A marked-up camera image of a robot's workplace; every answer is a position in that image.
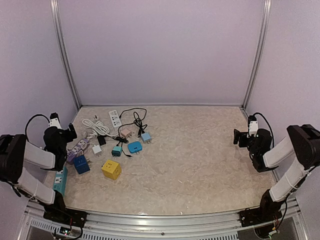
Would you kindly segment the purple power strip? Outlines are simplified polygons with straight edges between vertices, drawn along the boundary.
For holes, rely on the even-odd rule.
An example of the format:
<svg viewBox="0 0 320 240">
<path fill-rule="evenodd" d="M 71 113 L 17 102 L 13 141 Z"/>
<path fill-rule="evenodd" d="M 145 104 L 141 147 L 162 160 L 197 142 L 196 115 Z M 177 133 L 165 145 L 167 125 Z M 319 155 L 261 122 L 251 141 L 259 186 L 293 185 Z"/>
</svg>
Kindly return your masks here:
<svg viewBox="0 0 320 240">
<path fill-rule="evenodd" d="M 74 159 L 84 154 L 84 151 L 89 147 L 89 140 L 82 138 L 73 148 L 67 150 L 66 162 L 70 165 L 74 164 Z"/>
</svg>

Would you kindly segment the white USB charger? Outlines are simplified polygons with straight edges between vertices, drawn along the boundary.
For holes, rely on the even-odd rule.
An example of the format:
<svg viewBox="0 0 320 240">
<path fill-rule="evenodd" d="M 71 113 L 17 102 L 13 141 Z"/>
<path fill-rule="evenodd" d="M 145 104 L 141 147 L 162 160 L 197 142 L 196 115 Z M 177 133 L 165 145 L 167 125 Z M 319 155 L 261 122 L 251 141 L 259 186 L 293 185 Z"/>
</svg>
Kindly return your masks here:
<svg viewBox="0 0 320 240">
<path fill-rule="evenodd" d="M 100 145 L 94 145 L 92 147 L 92 152 L 93 152 L 95 157 L 100 157 L 102 155 L 102 153 L 103 153 Z"/>
</svg>

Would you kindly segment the dark blue cube socket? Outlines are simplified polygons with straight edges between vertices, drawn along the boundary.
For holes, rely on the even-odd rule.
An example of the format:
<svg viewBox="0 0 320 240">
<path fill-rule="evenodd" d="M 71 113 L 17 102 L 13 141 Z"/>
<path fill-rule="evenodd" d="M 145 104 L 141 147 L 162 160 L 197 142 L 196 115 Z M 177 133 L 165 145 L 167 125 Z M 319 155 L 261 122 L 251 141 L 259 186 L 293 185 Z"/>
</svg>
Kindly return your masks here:
<svg viewBox="0 0 320 240">
<path fill-rule="evenodd" d="M 73 165 L 79 175 L 89 172 L 91 170 L 88 161 L 84 155 L 75 157 L 73 159 Z"/>
</svg>

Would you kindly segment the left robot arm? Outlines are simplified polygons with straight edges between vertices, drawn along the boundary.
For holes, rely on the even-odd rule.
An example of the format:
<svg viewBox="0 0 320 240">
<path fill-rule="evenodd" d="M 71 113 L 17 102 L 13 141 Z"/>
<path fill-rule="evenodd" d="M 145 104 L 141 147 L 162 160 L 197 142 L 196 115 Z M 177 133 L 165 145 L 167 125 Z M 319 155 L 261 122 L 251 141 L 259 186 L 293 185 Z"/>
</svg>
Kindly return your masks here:
<svg viewBox="0 0 320 240">
<path fill-rule="evenodd" d="M 38 201 L 47 213 L 63 223 L 73 219 L 63 195 L 28 172 L 26 164 L 44 171 L 62 171 L 68 159 L 67 145 L 77 138 L 77 133 L 72 123 L 63 129 L 56 112 L 46 120 L 48 128 L 43 134 L 44 148 L 31 143 L 26 133 L 1 135 L 0 180 L 9 184 L 18 197 L 25 195 Z"/>
</svg>

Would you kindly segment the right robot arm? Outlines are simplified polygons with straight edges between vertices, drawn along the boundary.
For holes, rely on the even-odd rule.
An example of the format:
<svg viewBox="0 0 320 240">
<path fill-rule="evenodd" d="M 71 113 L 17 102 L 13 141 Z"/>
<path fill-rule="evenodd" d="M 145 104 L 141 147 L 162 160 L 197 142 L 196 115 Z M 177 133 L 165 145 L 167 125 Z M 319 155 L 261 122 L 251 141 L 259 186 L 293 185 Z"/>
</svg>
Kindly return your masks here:
<svg viewBox="0 0 320 240">
<path fill-rule="evenodd" d="M 290 125 L 286 136 L 275 144 L 271 127 L 260 128 L 257 113 L 247 119 L 247 131 L 233 131 L 233 144 L 246 148 L 253 167 L 259 173 L 275 170 L 293 156 L 293 162 L 274 186 L 262 195 L 259 207 L 239 213 L 244 227 L 283 218 L 281 206 L 300 188 L 307 176 L 320 165 L 320 132 L 310 124 Z"/>
</svg>

